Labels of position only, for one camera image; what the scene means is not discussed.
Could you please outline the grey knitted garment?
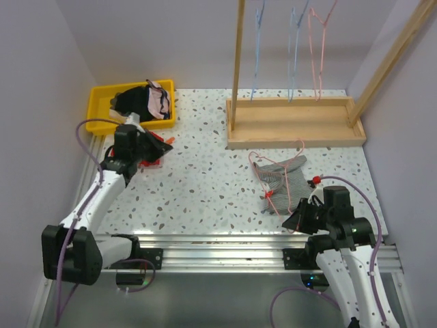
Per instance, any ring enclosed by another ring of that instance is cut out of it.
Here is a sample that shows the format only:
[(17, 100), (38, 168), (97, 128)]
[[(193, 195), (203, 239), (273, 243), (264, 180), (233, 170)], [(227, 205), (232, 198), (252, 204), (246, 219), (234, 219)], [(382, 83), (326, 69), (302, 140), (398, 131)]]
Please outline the grey knitted garment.
[[(312, 192), (312, 188), (304, 177), (302, 172), (302, 166), (307, 162), (307, 158), (304, 155), (298, 156), (295, 161), (287, 169), (287, 178), (290, 187), (290, 193), (292, 197), (291, 211), (294, 212), (299, 204), (301, 198), (308, 198)], [(274, 195), (271, 197), (272, 202), (277, 207), (281, 215), (289, 215), (287, 211), (288, 198), (285, 184), (281, 184), (281, 178), (274, 175), (275, 172), (284, 176), (283, 168), (278, 167), (275, 164), (269, 164), (259, 166), (260, 178), (268, 183), (267, 189), (275, 189)], [(264, 210), (274, 213), (273, 209), (265, 200)]]

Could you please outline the red clip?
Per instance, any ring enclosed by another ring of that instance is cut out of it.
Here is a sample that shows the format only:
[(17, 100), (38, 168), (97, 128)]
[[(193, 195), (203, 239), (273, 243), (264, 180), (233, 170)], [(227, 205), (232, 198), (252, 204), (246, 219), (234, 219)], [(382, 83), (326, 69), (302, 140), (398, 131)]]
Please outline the red clip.
[(264, 197), (269, 200), (273, 195), (274, 195), (274, 191), (273, 190), (269, 190), (269, 191), (265, 192)]

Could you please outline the pink underwear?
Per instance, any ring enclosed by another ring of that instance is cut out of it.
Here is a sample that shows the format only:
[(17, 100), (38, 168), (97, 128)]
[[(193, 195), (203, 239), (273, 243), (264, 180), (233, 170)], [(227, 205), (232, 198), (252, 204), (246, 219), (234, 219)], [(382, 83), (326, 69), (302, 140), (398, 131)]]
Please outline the pink underwear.
[(157, 120), (168, 120), (170, 118), (170, 97), (168, 92), (157, 82), (147, 80), (149, 92), (147, 109)]

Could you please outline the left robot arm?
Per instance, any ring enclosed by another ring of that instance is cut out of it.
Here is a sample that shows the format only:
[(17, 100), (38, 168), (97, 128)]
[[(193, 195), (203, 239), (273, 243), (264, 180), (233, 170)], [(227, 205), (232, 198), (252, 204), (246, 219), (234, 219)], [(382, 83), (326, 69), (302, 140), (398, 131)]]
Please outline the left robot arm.
[(42, 231), (45, 278), (91, 286), (107, 267), (122, 263), (131, 269), (140, 264), (143, 256), (137, 237), (112, 234), (97, 241), (94, 234), (140, 164), (155, 163), (172, 148), (156, 134), (134, 124), (116, 127), (113, 145), (98, 163), (90, 190), (59, 225), (48, 225)]

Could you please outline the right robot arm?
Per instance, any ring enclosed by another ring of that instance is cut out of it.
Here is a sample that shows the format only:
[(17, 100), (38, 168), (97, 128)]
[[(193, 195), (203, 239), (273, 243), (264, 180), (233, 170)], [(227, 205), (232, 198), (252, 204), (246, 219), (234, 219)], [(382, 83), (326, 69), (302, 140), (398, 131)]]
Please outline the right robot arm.
[(297, 261), (322, 270), (345, 327), (398, 327), (376, 254), (380, 241), (368, 219), (355, 217), (350, 192), (318, 185), (283, 223), (308, 234)]

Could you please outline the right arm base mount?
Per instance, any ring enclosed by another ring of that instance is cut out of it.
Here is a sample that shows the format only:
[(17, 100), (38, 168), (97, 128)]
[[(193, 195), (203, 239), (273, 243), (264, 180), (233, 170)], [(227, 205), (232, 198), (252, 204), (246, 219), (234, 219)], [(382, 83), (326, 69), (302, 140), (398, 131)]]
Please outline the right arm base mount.
[(319, 269), (314, 259), (312, 259), (304, 249), (284, 248), (283, 266), (285, 270), (316, 270)]

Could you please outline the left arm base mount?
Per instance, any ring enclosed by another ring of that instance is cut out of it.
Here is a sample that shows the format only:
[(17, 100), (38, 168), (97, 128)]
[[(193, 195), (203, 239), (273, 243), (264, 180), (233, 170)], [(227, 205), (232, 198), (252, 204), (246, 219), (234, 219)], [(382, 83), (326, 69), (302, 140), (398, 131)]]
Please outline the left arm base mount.
[(112, 264), (110, 269), (151, 269), (152, 265), (145, 263), (151, 262), (156, 270), (162, 269), (163, 249), (162, 248), (141, 248), (139, 256), (134, 262), (122, 260)]

